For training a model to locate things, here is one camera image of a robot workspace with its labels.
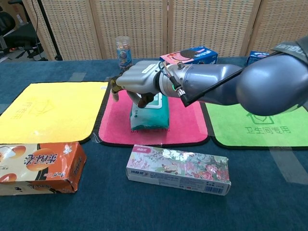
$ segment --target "woven room divider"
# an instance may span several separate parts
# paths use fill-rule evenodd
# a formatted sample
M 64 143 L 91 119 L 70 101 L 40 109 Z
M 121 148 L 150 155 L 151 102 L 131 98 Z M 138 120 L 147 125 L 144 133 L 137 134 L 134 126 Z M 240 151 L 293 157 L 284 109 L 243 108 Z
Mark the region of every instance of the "woven room divider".
M 204 45 L 245 55 L 261 0 L 169 0 L 168 52 Z
M 36 15 L 31 0 L 23 0 L 31 22 L 36 27 Z M 38 37 L 49 60 L 56 55 L 38 2 Z M 64 60 L 101 59 L 89 0 L 42 0 L 54 37 Z
M 116 58 L 117 36 L 129 36 L 132 56 L 167 52 L 167 0 L 90 0 L 103 58 Z
M 262 0 L 247 53 L 308 35 L 308 0 Z

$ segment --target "yellow towel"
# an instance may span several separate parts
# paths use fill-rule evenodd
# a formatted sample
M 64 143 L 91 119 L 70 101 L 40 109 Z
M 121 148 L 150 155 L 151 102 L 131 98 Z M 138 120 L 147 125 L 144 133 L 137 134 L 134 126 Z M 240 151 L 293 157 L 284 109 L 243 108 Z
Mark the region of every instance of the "yellow towel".
M 0 116 L 0 143 L 72 142 L 92 132 L 108 83 L 30 84 Z

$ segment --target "dark blue tablecloth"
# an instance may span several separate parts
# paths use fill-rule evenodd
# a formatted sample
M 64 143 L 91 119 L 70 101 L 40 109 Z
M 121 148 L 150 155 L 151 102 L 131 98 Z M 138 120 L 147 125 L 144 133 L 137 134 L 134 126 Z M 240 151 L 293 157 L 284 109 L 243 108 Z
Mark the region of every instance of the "dark blue tablecloth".
M 244 65 L 245 58 L 220 62 Z M 1 63 L 0 104 L 32 82 L 68 81 L 73 73 L 97 81 L 119 72 L 115 60 Z M 130 148 L 82 146 L 88 160 L 79 190 L 0 197 L 1 231 L 308 230 L 307 151 L 228 150 L 212 141 L 179 148 L 229 158 L 232 186 L 223 197 L 129 181 Z

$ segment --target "white toothpaste box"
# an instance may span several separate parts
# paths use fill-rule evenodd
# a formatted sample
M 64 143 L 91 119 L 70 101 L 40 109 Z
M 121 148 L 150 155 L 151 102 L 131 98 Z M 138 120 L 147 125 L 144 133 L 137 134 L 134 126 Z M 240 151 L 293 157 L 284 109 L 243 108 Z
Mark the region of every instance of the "white toothpaste box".
M 126 167 L 129 180 L 226 195 L 231 187 L 228 159 L 134 145 Z

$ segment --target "pink towel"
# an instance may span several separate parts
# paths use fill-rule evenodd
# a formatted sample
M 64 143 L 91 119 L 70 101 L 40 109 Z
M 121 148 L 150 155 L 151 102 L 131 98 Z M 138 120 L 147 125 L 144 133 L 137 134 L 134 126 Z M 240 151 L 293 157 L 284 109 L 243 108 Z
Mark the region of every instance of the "pink towel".
M 131 131 L 130 111 L 132 101 L 125 91 L 119 92 L 119 101 L 109 96 L 99 129 L 99 137 L 105 144 L 177 146 L 199 144 L 208 134 L 199 103 L 185 108 L 180 99 L 169 98 L 169 129 Z

